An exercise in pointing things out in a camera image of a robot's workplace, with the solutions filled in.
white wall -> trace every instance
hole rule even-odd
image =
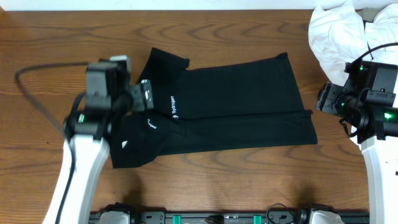
[[[237,10],[237,9],[324,9],[345,0],[0,0],[6,11],[49,10]],[[398,0],[353,0],[356,9],[381,8]]]

white fabric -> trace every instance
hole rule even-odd
[[[312,52],[329,80],[343,86],[348,78],[345,63],[352,62],[370,48],[398,42],[398,4],[391,4],[367,22],[355,12],[351,0],[342,6],[325,11],[317,6],[308,28]],[[387,47],[367,55],[363,60],[398,65],[398,47]],[[394,93],[398,94],[398,79]]]
[[[330,81],[343,86],[348,78],[345,63],[368,50],[361,16],[352,1],[341,7],[323,10],[317,6],[308,29],[310,47]]]

wood grain surface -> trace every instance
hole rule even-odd
[[[40,223],[62,163],[62,138],[14,84],[40,63],[97,61],[126,54],[137,80],[152,47],[191,59],[191,68],[250,62],[288,52],[316,146],[161,156],[137,169],[108,159],[92,210],[125,202],[173,211],[260,211],[316,202],[368,210],[366,168],[338,118],[314,109],[327,81],[308,46],[311,11],[7,12],[0,21],[0,220]],[[85,90],[85,67],[31,72],[26,87],[59,121]]]

green led light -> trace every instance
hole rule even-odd
[[[390,118],[392,118],[392,114],[384,113],[384,117],[385,117],[386,119],[390,119]]]

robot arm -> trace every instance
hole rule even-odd
[[[318,95],[316,109],[342,117],[349,137],[357,136],[368,173],[371,223],[394,223],[398,200],[398,109],[393,108],[398,66],[365,62],[366,52],[346,64],[349,77],[344,86],[326,83]],[[357,130],[349,134],[344,122]]]
[[[88,64],[86,93],[78,96],[65,119],[66,140],[57,186],[44,223],[87,224],[109,142],[128,111],[153,108],[149,80],[129,86],[126,56]],[[78,105],[85,97],[85,108]]]

